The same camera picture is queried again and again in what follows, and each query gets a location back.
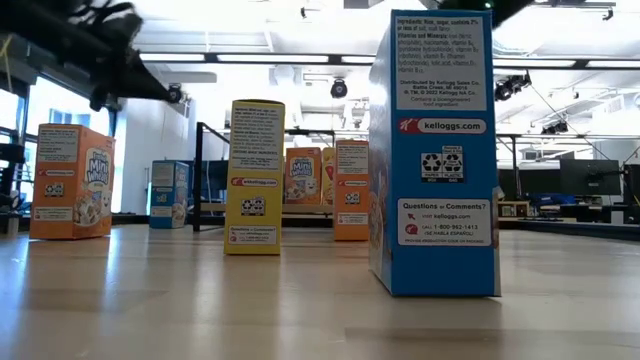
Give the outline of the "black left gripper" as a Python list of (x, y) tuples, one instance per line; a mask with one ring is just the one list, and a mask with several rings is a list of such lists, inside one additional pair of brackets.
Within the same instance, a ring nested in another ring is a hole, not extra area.
[(158, 81), (142, 62), (132, 43), (144, 20), (132, 2), (114, 0), (66, 0), (67, 20), (117, 51), (109, 57), (109, 84), (98, 84), (89, 98), (89, 106), (99, 112), (109, 93), (121, 98), (170, 101), (171, 92)]

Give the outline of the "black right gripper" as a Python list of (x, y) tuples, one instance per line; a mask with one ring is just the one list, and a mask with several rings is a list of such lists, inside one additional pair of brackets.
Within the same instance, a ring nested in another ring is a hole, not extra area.
[(498, 28), (504, 21), (531, 5), (534, 0), (439, 0), (439, 10), (490, 11), (492, 28)]

